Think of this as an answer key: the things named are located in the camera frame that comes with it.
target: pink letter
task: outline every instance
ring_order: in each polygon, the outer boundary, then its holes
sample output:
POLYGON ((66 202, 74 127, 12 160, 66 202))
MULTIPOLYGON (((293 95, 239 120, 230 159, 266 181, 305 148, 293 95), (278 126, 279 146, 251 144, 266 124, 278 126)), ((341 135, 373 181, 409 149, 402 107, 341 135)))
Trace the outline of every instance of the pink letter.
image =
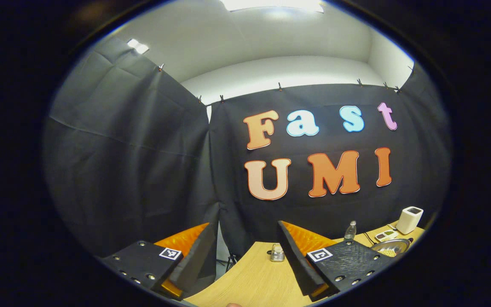
POLYGON ((386 122, 386 126, 390 129, 390 130, 395 130, 397 129, 397 123, 394 122, 392 119, 391 119, 391 109, 389 107, 386 106, 385 103, 381 103, 379 106, 378 106, 378 111, 382 112, 382 116, 384 117, 384 121, 386 122))
POLYGON ((251 195, 260 200, 277 200, 287 193, 287 168, 291 165, 289 159, 275 159, 272 166, 276 168, 276 188, 267 190, 263 185, 263 169, 265 161, 249 161, 244 167, 247 169, 247 181, 251 195))

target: table surface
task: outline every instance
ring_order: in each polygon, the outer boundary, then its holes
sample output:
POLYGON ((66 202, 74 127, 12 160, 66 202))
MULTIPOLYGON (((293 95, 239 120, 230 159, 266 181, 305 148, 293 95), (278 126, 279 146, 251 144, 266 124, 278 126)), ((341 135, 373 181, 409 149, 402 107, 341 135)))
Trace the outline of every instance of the table surface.
MULTIPOLYGON (((378 243, 374 236, 389 229, 384 225, 366 234, 378 243)), ((423 229, 416 227, 407 235, 398 232, 396 239, 412 237, 413 245, 422 233, 423 229)), ((339 243, 343 240, 340 238, 333 241, 339 243)), ((373 246, 364 233, 356 235, 354 241, 367 247, 373 246)), ((272 245, 269 242, 255 242, 221 278, 185 301, 199 307, 226 307, 228 303, 237 303, 242 307, 304 307, 312 304, 310 297, 302 295, 287 258, 282 262, 270 261, 270 255, 266 252, 272 249, 272 245)))

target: water bottle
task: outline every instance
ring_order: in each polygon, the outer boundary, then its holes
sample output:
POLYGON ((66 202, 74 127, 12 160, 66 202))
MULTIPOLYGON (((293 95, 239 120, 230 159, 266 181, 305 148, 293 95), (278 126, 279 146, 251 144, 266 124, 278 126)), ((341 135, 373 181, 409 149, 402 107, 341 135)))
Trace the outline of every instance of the water bottle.
POLYGON ((348 229, 346 229, 346 233, 344 234, 344 239, 353 240, 353 237, 355 237, 356 232, 357 232, 357 228, 355 227, 355 221, 351 221, 349 223, 348 229))

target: white box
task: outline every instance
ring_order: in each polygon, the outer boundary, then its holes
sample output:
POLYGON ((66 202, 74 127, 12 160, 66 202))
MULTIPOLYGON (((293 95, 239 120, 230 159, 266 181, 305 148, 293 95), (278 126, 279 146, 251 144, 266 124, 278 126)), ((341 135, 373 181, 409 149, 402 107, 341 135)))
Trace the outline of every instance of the white box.
POLYGON ((404 208, 395 228, 404 235, 411 233, 418 225, 422 214, 423 210, 420 208, 414 206, 404 208))

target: black curtain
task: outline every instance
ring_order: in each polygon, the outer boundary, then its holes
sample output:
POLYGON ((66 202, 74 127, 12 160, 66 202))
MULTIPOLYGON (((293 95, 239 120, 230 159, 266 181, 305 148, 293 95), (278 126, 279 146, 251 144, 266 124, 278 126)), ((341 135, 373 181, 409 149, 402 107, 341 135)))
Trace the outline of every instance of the black curtain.
POLYGON ((403 208, 425 210, 425 227, 445 195, 450 171, 451 140, 448 118, 436 89, 422 68, 403 85, 402 92, 384 86, 352 84, 306 85, 252 93, 214 103, 210 122, 211 159, 217 196, 221 201, 222 235, 231 252, 243 255, 254 241, 276 242, 276 223, 284 220, 326 237, 342 237, 351 220, 362 233, 397 220, 403 208), (378 111, 392 109, 397 130, 390 130, 378 111), (348 132, 339 110, 357 106, 364 128, 348 132), (274 110, 271 144, 248 150, 245 117, 274 110), (307 110, 320 128, 315 136, 290 136, 286 127, 292 111, 307 110), (392 182, 376 186, 377 148, 388 147, 392 182), (308 156, 324 153, 337 167, 344 151, 355 150, 360 190, 312 198, 312 165, 308 156), (267 190, 276 187, 274 159, 288 158, 289 189, 278 200, 260 200, 248 189, 244 163, 261 160, 267 190))
MULTIPOLYGON (((448 185, 450 126, 436 87, 421 67, 402 92, 383 86, 307 85, 252 93, 206 108, 166 72, 116 38, 101 41, 78 61, 54 98, 47 119, 45 176, 56 208, 91 253, 105 257, 143 239, 157 241, 203 222, 217 224, 230 251, 244 255, 254 241, 277 241, 278 220, 326 237, 342 237, 351 220, 364 232, 399 218, 407 206, 434 214, 448 185), (390 130, 380 103, 392 109, 390 130), (339 114, 361 110, 364 128, 348 132, 339 114), (271 144, 248 150, 245 117, 274 110, 271 144), (292 111, 307 110, 320 130, 290 136, 292 111), (377 148, 390 148, 392 182, 376 186, 377 148), (308 156, 323 153, 338 165, 359 153, 361 189, 312 198, 308 156), (265 161, 264 186, 276 185, 274 159, 288 158, 289 189, 259 200, 248 189, 244 163, 265 161)), ((214 280, 213 246, 195 288, 214 280)))
MULTIPOLYGON (((43 138, 56 208, 94 255, 218 223, 205 106, 119 39, 74 66, 43 138)), ((215 248, 193 292, 214 280, 215 248)))

